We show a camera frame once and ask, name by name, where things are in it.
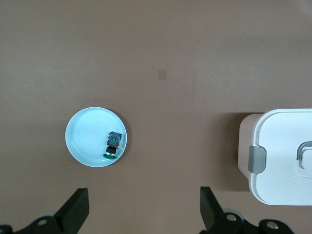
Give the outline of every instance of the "screw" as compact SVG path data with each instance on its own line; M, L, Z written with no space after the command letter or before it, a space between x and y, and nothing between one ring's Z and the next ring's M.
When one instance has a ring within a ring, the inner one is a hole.
M235 222L236 221L236 216L234 214L228 214L226 216L226 218L229 220L229 221L232 221L232 222Z
M278 225L272 221L267 222L267 226L274 230L278 229Z

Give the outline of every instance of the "toy figure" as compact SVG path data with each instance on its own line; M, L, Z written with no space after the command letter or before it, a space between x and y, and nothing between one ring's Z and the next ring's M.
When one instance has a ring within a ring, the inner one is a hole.
M120 148L119 145L120 141L121 141L120 133L110 132L107 141L108 147L106 149L106 154L103 154L103 156L107 159L116 159L115 157L116 149Z

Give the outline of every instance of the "small stain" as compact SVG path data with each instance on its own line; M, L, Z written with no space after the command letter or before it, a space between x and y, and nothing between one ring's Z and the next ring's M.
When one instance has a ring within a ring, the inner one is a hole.
M159 80L166 80L167 79L167 72L166 72L166 70L158 71L158 79Z

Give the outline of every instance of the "green base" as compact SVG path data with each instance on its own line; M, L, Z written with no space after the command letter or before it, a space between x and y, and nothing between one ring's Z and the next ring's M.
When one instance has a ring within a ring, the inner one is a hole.
M107 159L116 159L116 157L112 156L112 155L104 154L103 156L104 156L104 158L107 158Z

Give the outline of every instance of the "white plastic box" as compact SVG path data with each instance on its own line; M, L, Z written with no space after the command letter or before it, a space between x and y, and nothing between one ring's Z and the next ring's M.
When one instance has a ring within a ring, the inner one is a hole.
M312 109L247 116L238 166L253 195L269 205L312 205Z

